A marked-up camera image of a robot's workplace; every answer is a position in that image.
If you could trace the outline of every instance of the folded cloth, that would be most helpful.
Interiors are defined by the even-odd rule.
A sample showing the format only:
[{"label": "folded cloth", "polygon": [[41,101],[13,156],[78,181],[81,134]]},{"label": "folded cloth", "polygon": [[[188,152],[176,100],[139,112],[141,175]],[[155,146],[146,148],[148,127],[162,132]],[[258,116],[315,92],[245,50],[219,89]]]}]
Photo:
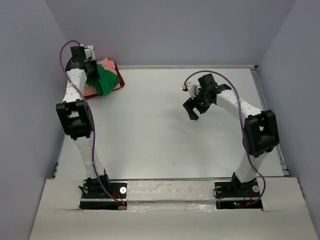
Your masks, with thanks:
[{"label": "folded cloth", "polygon": [[87,79],[86,84],[96,88],[98,96],[105,96],[112,92],[112,90],[120,83],[117,74],[112,71],[105,70],[105,68],[98,64],[99,79]]},{"label": "folded cloth", "polygon": [[[120,82],[113,88],[113,90],[117,90],[122,88],[125,85],[124,79],[122,78],[118,66],[114,63],[114,61],[108,60],[108,58],[103,59],[102,61],[98,62],[101,64],[105,70],[108,70],[118,76]],[[94,98],[97,95],[97,89],[95,85],[89,86],[88,84],[84,85],[84,96],[86,99]]]}]

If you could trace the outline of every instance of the black joint bracket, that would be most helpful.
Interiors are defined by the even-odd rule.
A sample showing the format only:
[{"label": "black joint bracket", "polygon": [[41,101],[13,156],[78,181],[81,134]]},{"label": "black joint bracket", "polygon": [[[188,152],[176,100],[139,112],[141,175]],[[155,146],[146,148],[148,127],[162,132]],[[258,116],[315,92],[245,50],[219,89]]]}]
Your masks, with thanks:
[{"label": "black joint bracket", "polygon": [[[88,106],[84,100],[64,101],[58,103],[55,109],[66,135],[70,135],[73,140],[77,140],[80,137],[90,137],[92,124]],[[74,112],[77,112],[78,116],[71,117]]]},{"label": "black joint bracket", "polygon": [[84,46],[72,46],[70,47],[72,57],[66,64],[65,70],[71,69],[84,69],[86,62],[86,52]]},{"label": "black joint bracket", "polygon": [[248,116],[244,120],[244,131],[249,143],[249,153],[255,158],[263,152],[271,152],[280,142],[276,115],[271,110]]}]

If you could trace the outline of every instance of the white wall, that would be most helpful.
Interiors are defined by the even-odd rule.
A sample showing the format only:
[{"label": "white wall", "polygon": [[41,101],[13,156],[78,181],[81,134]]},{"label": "white wall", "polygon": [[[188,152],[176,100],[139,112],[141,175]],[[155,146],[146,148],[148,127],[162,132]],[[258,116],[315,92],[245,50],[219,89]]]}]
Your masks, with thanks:
[{"label": "white wall", "polygon": [[320,1],[297,0],[258,67],[290,173],[320,237]]},{"label": "white wall", "polygon": [[63,34],[118,65],[256,65],[294,0],[46,0]]},{"label": "white wall", "polygon": [[27,240],[63,131],[64,44],[44,0],[0,2],[0,239]]}]

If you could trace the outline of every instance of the white tabletop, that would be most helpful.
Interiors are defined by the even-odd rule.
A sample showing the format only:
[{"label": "white tabletop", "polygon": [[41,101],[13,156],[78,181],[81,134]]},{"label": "white tabletop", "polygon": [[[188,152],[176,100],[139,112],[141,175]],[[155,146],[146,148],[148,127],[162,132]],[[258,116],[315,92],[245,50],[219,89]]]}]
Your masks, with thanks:
[{"label": "white tabletop", "polygon": [[264,211],[217,210],[202,180],[128,181],[126,211],[81,210],[82,183],[46,181],[30,240],[317,239],[295,178],[266,178]]},{"label": "white tabletop", "polygon": [[[122,89],[89,100],[96,150],[111,179],[231,177],[244,153],[239,121],[214,104],[191,121],[182,104],[184,80],[199,69],[121,70]],[[240,97],[262,108],[250,69],[212,69],[229,78]],[[198,83],[202,74],[191,81]],[[226,83],[214,76],[219,84]],[[274,150],[263,161],[265,176],[283,176]],[[80,153],[65,137],[57,179],[85,179]]]}]

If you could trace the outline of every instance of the black mounting plate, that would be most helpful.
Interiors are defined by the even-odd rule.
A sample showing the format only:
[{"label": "black mounting plate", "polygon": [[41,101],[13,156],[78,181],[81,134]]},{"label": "black mounting plate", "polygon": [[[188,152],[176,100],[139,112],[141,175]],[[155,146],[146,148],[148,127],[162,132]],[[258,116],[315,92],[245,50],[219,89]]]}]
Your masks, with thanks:
[{"label": "black mounting plate", "polygon": [[217,199],[236,199],[236,198],[244,198],[245,195],[249,197],[249,191],[252,195],[252,198],[258,198],[260,196],[260,191],[254,191],[253,188],[259,189],[257,179],[254,180],[252,187],[248,189],[246,192],[239,192],[231,190],[231,181],[215,181],[214,182],[215,191],[214,195]]},{"label": "black mounting plate", "polygon": [[[124,201],[124,207],[127,207],[127,192],[121,193],[120,189],[124,187],[127,189],[127,182],[125,181],[110,181],[111,190],[109,193],[111,196],[113,196],[113,190],[116,190],[116,192],[120,195],[122,200]],[[118,200],[118,205],[123,206],[122,201],[118,197],[117,194],[115,194],[116,199]],[[117,205],[117,202],[115,202],[113,199],[111,199],[105,192],[88,192],[84,193],[82,192],[81,195],[81,201],[80,201],[80,209],[83,210],[119,210],[119,207]]]},{"label": "black mounting plate", "polygon": [[240,200],[240,201],[225,201],[225,200],[217,200],[215,202],[215,207],[217,210],[222,209],[263,209],[263,205],[261,200],[256,202],[253,205],[247,206],[249,204],[249,200]]}]

